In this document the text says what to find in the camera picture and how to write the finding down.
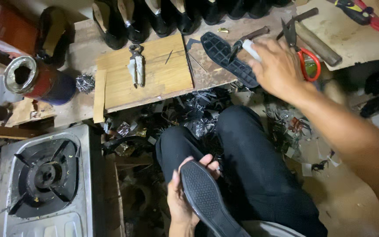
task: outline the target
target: metal can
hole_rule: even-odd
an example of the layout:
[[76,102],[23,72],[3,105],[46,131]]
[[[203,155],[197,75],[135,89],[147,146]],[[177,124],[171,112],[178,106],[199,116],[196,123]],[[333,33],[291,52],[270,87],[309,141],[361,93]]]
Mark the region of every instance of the metal can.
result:
[[67,103],[76,90],[72,77],[30,56],[18,57],[8,65],[4,84],[12,93],[51,105]]

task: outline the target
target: stove burner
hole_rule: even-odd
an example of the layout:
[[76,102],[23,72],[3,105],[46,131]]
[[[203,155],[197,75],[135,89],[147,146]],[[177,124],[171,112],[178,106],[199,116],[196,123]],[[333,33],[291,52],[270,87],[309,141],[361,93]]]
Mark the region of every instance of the stove burner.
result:
[[34,175],[34,185],[40,189],[49,189],[53,183],[60,180],[61,175],[61,166],[55,162],[42,164]]
[[46,215],[63,209],[77,193],[77,147],[69,139],[55,139],[30,146],[14,165],[9,215],[20,218]]

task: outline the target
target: scissors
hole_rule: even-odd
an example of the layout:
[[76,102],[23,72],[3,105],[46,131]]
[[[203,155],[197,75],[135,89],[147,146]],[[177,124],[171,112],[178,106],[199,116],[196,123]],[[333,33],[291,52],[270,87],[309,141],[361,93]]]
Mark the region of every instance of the scissors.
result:
[[[295,30],[295,21],[292,20],[289,28],[286,27],[286,23],[282,19],[282,27],[283,27],[283,34],[285,35],[286,41],[288,43],[288,46],[290,48],[294,48],[295,51],[298,54],[298,57],[301,61],[301,69],[302,74],[304,75],[305,80],[307,81],[315,81],[318,79],[320,73],[321,73],[321,64],[317,56],[315,56],[311,51],[309,51],[306,48],[301,48],[296,46],[296,30]],[[307,70],[305,69],[305,59],[304,54],[308,55],[310,58],[313,59],[314,63],[317,65],[317,73],[313,78],[310,78]]]

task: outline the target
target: black pants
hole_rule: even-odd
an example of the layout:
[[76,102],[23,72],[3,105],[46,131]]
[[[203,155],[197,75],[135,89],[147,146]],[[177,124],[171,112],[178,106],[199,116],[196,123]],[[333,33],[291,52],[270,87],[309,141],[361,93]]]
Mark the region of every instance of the black pants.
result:
[[[254,111],[244,106],[227,108],[218,117],[216,131],[224,149],[223,175],[231,177],[233,184],[221,191],[224,196],[230,192],[224,200],[237,221],[271,221],[307,237],[327,236],[315,204],[275,152]],[[156,143],[156,153],[167,183],[185,158],[200,160],[208,154],[186,127],[166,129]]]

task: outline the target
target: gas stove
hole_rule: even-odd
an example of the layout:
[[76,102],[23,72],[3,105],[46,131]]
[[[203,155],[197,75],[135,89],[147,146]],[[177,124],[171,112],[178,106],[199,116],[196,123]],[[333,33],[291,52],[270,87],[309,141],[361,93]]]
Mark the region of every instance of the gas stove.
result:
[[87,125],[4,146],[0,236],[103,236],[103,165]]

